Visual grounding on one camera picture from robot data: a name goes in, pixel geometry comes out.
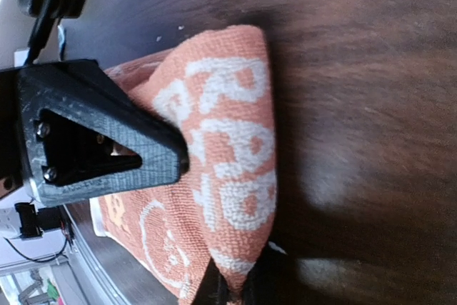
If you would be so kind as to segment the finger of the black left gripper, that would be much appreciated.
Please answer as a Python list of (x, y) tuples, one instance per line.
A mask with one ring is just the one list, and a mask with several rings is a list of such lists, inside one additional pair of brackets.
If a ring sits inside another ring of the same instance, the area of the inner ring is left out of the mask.
[(16, 98), (24, 172), (45, 206), (175, 184), (188, 171), (181, 133), (137, 107), (93, 60), (21, 68)]

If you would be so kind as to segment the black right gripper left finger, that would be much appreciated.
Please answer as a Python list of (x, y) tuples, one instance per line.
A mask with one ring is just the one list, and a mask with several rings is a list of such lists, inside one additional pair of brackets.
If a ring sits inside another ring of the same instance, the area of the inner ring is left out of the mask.
[(194, 305), (226, 305), (228, 300), (226, 280), (211, 259), (194, 298)]

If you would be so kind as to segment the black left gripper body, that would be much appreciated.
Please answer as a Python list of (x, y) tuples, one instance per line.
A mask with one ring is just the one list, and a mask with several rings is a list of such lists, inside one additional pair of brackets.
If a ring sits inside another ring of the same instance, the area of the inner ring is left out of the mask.
[(19, 146), (18, 72), (18, 67), (1, 70), (1, 199), (24, 184)]

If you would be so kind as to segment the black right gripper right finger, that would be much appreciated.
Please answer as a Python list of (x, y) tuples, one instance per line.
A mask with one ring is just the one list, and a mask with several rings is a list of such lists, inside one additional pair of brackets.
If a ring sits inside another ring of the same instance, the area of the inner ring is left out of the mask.
[(243, 304), (294, 304), (293, 259), (277, 244), (267, 244), (243, 286)]

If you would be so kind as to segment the orange bunny pattern towel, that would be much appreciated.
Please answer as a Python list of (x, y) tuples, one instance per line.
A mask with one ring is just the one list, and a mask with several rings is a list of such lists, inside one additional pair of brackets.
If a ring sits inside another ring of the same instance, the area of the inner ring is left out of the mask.
[(241, 303), (276, 212), (276, 140), (267, 43), (255, 26), (205, 31), (107, 74), (176, 126), (190, 169), (173, 185), (90, 201), (93, 228), (122, 245), (180, 304), (214, 262)]

